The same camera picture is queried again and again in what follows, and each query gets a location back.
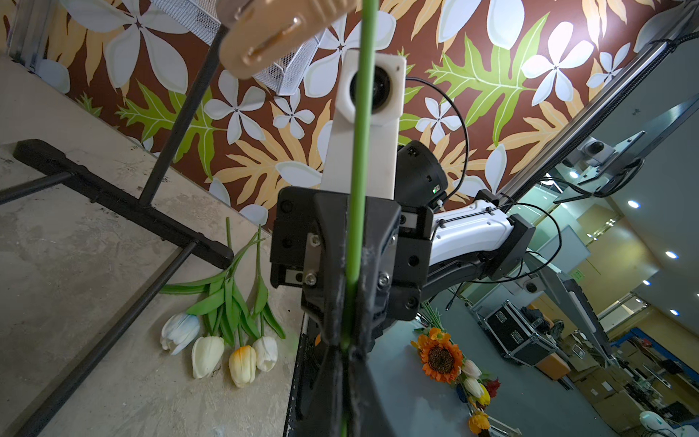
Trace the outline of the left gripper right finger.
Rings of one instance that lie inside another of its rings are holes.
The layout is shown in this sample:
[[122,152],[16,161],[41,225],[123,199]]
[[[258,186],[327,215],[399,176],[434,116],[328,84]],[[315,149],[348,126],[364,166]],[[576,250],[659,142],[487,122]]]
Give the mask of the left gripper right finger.
[[371,376],[367,357],[351,346],[346,360],[349,436],[395,436]]

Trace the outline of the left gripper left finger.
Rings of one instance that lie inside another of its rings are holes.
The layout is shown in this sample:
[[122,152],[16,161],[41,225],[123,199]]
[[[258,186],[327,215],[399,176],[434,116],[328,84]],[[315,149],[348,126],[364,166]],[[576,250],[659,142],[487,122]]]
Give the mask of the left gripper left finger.
[[344,436],[344,355],[340,346],[325,351],[314,380],[309,406],[299,421],[298,436]]

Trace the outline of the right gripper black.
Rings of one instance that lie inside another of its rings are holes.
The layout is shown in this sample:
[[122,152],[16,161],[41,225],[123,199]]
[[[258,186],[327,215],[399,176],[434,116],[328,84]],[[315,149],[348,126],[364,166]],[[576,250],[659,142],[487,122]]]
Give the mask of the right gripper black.
[[372,348],[416,316],[431,258],[433,211],[387,198],[287,187],[278,199],[270,282],[299,287],[326,342]]

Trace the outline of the yellow tulip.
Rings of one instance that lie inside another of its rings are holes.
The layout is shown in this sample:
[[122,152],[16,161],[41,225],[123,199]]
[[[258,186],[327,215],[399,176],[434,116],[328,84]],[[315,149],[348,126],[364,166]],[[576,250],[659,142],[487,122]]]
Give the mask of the yellow tulip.
[[344,411],[346,434],[348,418],[346,405],[346,360],[349,348],[360,349],[362,324],[366,312],[366,285],[363,273],[363,245],[365,235],[365,211],[369,173],[370,130],[375,75],[375,36],[379,3],[362,3],[362,32],[355,85],[355,121],[352,151],[351,191],[347,219],[346,287],[343,306],[342,336],[340,347],[344,355]]

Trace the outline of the cream clip hanger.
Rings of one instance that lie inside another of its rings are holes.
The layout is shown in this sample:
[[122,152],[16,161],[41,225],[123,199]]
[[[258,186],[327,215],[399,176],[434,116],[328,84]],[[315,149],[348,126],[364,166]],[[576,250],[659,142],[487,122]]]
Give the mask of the cream clip hanger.
[[236,78],[251,78],[355,9],[348,0],[218,1],[228,32],[220,63]]

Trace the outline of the black metal clothes rack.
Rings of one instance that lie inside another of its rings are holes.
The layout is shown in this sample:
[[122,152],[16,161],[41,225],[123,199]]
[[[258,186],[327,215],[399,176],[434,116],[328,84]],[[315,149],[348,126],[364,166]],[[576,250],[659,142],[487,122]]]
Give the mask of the black metal clothes rack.
[[[1,61],[1,185],[37,178],[16,142],[40,138],[135,191],[147,152],[38,76]],[[1,433],[13,436],[123,315],[178,249],[64,186],[1,208]],[[179,435],[156,410],[187,380],[189,359],[159,337],[182,300],[158,296],[50,424],[46,436]]]

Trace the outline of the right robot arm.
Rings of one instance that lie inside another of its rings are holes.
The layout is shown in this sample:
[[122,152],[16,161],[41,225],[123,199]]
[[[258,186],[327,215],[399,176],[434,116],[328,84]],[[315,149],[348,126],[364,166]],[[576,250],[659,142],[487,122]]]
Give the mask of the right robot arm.
[[[519,215],[502,211],[487,189],[464,209],[438,213],[447,178],[433,153],[413,141],[397,153],[393,198],[368,198],[365,234],[374,291],[372,334],[412,320],[422,302],[463,282],[500,279],[524,258],[534,233]],[[288,187],[271,244],[273,286],[298,287],[304,311],[324,339],[341,326],[346,228],[344,191]]]

